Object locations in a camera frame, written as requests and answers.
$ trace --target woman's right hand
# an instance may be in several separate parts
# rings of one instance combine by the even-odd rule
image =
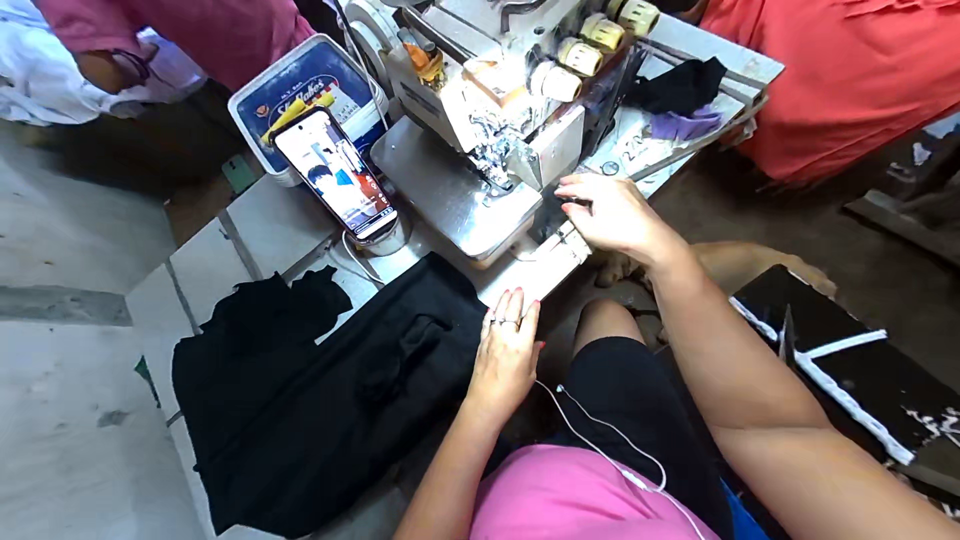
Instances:
[[[564,203],[563,209],[584,239],[597,247],[624,253],[651,269],[689,252],[629,178],[570,175],[560,179],[554,194],[592,202],[591,209],[576,203]]]

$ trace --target phone screen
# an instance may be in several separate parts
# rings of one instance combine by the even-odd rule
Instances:
[[[396,219],[370,168],[326,110],[277,134],[274,144],[357,238],[370,237]]]

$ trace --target pink garment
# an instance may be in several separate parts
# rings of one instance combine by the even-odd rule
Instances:
[[[704,538],[718,540],[684,510]],[[636,487],[600,454],[553,445],[517,450],[480,483],[470,538],[698,540],[665,496]]]
[[[68,51],[143,57],[145,26],[237,90],[314,34],[293,0],[34,0]]]
[[[777,61],[738,149],[810,184],[960,106],[960,0],[709,0],[700,26]]]

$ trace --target power cord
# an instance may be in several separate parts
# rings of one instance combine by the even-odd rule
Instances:
[[[666,499],[667,499],[668,501],[670,501],[674,506],[677,507],[678,510],[680,510],[680,512],[684,515],[684,517],[685,517],[686,520],[690,523],[690,525],[693,526],[693,530],[697,533],[697,537],[700,538],[700,540],[707,540],[707,539],[704,537],[704,534],[700,531],[700,528],[697,527],[697,523],[696,523],[695,521],[693,521],[693,518],[692,518],[692,517],[690,517],[690,514],[687,513],[687,511],[684,509],[684,507],[683,507],[676,499],[674,499],[673,496],[671,496],[669,493],[667,493],[667,492],[665,491],[665,490],[666,490],[666,470],[663,469],[663,465],[662,465],[659,461],[657,461],[657,459],[656,459],[655,457],[653,457],[652,455],[649,455],[649,454],[647,454],[646,452],[644,452],[643,450],[637,448],[636,445],[633,443],[633,441],[631,441],[629,438],[627,438],[627,435],[624,435],[623,432],[620,431],[620,430],[618,430],[613,424],[610,424],[610,423],[608,423],[608,422],[604,422],[603,420],[598,420],[598,419],[593,418],[592,416],[590,416],[590,414],[587,412],[587,410],[584,408],[584,406],[583,406],[583,405],[580,405],[580,402],[578,402],[578,401],[576,400],[576,398],[574,398],[573,396],[571,396],[570,393],[566,391],[566,389],[564,388],[564,386],[563,386],[562,384],[559,384],[559,385],[557,386],[557,393],[558,393],[558,394],[561,393],[561,392],[565,393],[568,398],[570,398],[571,400],[573,400],[573,403],[577,404],[577,406],[580,407],[580,410],[584,411],[584,414],[586,414],[587,417],[588,417],[590,420],[592,420],[592,421],[594,421],[594,422],[597,422],[597,423],[599,423],[599,424],[603,424],[604,426],[607,426],[608,428],[611,428],[612,430],[616,431],[617,434],[619,434],[621,437],[623,437],[623,439],[624,439],[625,441],[627,441],[627,444],[629,444],[634,450],[636,450],[637,452],[641,453],[643,456],[647,457],[648,459],[652,460],[654,463],[657,464],[657,467],[660,468],[660,474],[661,474],[661,477],[660,477],[660,485],[658,485],[656,488],[652,488],[652,487],[648,486],[646,483],[644,483],[643,480],[637,478],[635,474],[633,474],[632,472],[624,469],[624,468],[621,467],[616,461],[613,461],[612,459],[610,459],[610,457],[609,457],[608,455],[604,454],[604,452],[603,452],[602,450],[600,450],[595,444],[593,444],[593,443],[591,443],[590,441],[588,441],[587,438],[584,437],[583,435],[581,435],[579,431],[575,430],[575,429],[573,428],[573,426],[570,425],[570,421],[566,418],[566,414],[564,414],[563,408],[560,407],[560,402],[557,401],[557,397],[554,396],[553,392],[550,391],[550,388],[547,387],[546,384],[543,384],[542,382],[540,382],[539,380],[537,380],[536,383],[539,384],[540,386],[542,386],[543,389],[546,390],[548,394],[550,394],[550,399],[553,400],[553,404],[557,406],[557,410],[560,411],[560,415],[564,417],[564,422],[566,423],[566,426],[567,426],[568,428],[570,428],[571,431],[573,431],[573,434],[574,434],[574,435],[577,435],[578,437],[580,437],[580,440],[582,440],[582,441],[584,441],[585,443],[587,443],[588,445],[590,445],[590,447],[593,448],[595,451],[597,451],[598,454],[602,455],[602,456],[604,457],[604,459],[606,459],[607,461],[609,461],[610,464],[613,466],[613,468],[616,469],[617,471],[619,471],[619,472],[620,472],[620,475],[622,475],[623,478],[627,479],[630,483],[632,483],[632,484],[635,485],[636,487],[638,487],[638,488],[640,488],[641,490],[646,491],[646,492],[648,492],[648,493],[659,493],[659,494],[663,495],[664,497],[666,497]]]
[[[347,231],[346,231],[346,230],[344,230],[344,231],[341,233],[340,237],[344,240],[344,249],[347,250],[347,255],[349,255],[350,258],[353,259],[353,262],[356,262],[356,263],[357,263],[357,266],[359,266],[360,269],[363,270],[363,273],[366,274],[367,277],[370,278],[370,280],[371,280],[372,282],[378,282],[378,283],[380,283],[381,285],[387,284],[386,282],[384,282],[384,281],[381,280],[380,278],[378,278],[378,277],[374,276],[373,274],[371,274],[370,271],[367,270],[367,267],[366,267],[366,266],[364,266],[363,264],[360,264],[360,259],[357,258],[357,255],[355,255],[355,254],[353,253],[353,247],[350,246],[350,243],[349,243],[349,242],[347,242]]]

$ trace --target dog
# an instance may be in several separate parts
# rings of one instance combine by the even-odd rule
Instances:
[[[707,275],[727,296],[753,281],[775,264],[786,266],[801,280],[831,300],[836,297],[837,285],[822,270],[804,262],[795,255],[779,252],[752,242],[707,242],[690,246]],[[614,283],[631,278],[651,289],[643,270],[635,260],[615,252],[597,251],[594,263],[600,267],[595,284],[608,288]]]

